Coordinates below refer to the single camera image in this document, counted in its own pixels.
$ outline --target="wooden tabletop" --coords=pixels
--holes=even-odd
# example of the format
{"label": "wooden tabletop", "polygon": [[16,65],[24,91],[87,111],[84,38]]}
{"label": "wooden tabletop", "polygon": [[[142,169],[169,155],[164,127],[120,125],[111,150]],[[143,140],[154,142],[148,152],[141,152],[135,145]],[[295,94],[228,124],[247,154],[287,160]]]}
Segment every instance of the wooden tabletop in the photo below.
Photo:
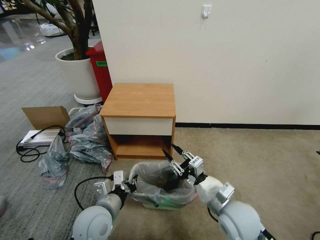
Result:
{"label": "wooden tabletop", "polygon": [[103,117],[173,118],[173,84],[116,83],[100,112]]}

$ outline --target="red trash bin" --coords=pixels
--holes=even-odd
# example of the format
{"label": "red trash bin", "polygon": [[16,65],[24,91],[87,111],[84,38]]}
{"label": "red trash bin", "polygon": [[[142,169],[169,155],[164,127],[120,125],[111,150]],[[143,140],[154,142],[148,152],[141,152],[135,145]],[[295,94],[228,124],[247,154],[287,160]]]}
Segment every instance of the red trash bin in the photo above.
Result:
{"label": "red trash bin", "polygon": [[90,48],[86,52],[86,55],[90,57],[94,75],[96,76],[101,98],[104,103],[112,89],[112,83],[102,42],[100,41],[93,48]]}

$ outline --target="soil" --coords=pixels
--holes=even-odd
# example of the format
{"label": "soil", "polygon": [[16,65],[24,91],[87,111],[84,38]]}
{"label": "soil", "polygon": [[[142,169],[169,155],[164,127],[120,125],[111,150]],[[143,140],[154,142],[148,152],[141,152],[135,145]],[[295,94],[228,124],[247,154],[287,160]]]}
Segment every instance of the soil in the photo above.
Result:
{"label": "soil", "polygon": [[70,53],[68,55],[64,55],[64,56],[61,57],[61,60],[74,61],[74,54]]}

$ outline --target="cardboard flap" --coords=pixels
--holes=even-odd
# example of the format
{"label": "cardboard flap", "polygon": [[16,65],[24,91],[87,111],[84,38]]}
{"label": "cardboard flap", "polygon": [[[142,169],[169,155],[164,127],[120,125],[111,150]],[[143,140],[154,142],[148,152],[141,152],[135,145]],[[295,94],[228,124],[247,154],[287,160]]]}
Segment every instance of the cardboard flap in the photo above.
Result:
{"label": "cardboard flap", "polygon": [[63,106],[22,108],[35,129],[41,130],[52,125],[65,126],[70,117]]}

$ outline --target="black baseboard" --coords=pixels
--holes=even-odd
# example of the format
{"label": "black baseboard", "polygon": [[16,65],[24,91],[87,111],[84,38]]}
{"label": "black baseboard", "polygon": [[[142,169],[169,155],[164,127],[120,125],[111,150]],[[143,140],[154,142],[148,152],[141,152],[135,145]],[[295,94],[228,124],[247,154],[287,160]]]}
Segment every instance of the black baseboard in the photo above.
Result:
{"label": "black baseboard", "polygon": [[192,127],[192,128],[245,128],[245,129],[320,130],[320,125],[299,125],[299,124],[176,123],[175,126],[176,127]]}

